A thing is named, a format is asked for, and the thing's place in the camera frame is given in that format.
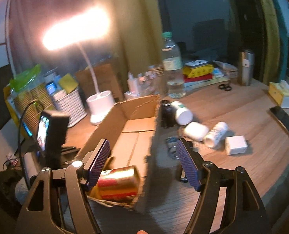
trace red book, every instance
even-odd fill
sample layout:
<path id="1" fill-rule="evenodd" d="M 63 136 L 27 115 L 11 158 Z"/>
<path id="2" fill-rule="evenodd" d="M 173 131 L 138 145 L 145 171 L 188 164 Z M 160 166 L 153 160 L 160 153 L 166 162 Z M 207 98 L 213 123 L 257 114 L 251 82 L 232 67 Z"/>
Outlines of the red book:
<path id="1" fill-rule="evenodd" d="M 213 79 L 213 75 L 211 73 L 204 75 L 204 76 L 194 77 L 194 78 L 187 78 L 186 75 L 184 76 L 185 83 L 197 82 L 197 81 L 202 81 L 202 80 L 210 80 L 210 79 Z"/>

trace scissors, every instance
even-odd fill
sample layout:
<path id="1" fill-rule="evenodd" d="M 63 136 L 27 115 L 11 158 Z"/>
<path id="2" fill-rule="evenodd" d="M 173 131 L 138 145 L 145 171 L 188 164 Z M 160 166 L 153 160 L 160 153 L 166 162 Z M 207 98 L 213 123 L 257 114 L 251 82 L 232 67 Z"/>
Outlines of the scissors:
<path id="1" fill-rule="evenodd" d="M 232 90 L 232 87 L 230 86 L 230 80 L 229 80 L 228 83 L 226 83 L 226 84 L 220 84 L 220 85 L 218 86 L 218 89 L 224 90 L 224 91 L 231 91 L 231 90 Z"/>

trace lamp light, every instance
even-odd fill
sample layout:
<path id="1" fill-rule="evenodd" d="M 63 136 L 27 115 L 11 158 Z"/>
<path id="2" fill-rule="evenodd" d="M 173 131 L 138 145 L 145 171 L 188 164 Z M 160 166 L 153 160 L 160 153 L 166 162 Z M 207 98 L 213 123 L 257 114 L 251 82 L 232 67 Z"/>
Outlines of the lamp light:
<path id="1" fill-rule="evenodd" d="M 48 50 L 77 44 L 89 67 L 96 90 L 96 94 L 86 100 L 91 113 L 90 122 L 94 125 L 103 121 L 114 105 L 114 99 L 111 91 L 99 91 L 94 69 L 80 41 L 103 37 L 107 34 L 109 26 L 110 20 L 106 12 L 99 7 L 93 7 L 83 14 L 58 22 L 46 32 L 43 38 L 43 44 Z"/>

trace red and gold can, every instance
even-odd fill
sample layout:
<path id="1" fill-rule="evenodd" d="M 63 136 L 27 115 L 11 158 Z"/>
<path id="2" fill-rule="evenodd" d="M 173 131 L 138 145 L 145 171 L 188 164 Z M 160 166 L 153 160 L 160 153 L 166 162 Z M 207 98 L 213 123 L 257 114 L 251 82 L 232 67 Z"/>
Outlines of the red and gold can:
<path id="1" fill-rule="evenodd" d="M 131 201 L 140 184 L 136 166 L 102 171 L 97 182 L 99 195 L 107 201 Z"/>

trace white lamp base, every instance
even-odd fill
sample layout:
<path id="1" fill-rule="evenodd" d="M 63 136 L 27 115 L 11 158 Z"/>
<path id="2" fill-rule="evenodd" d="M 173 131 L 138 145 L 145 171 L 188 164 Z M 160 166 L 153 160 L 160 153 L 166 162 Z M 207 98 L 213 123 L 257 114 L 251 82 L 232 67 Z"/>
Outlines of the white lamp base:
<path id="1" fill-rule="evenodd" d="M 93 125 L 99 125 L 104 118 L 106 117 L 106 115 L 90 115 L 90 123 Z"/>
<path id="2" fill-rule="evenodd" d="M 114 105 L 112 92 L 109 90 L 90 96 L 86 100 L 91 116 L 90 122 L 99 125 Z"/>

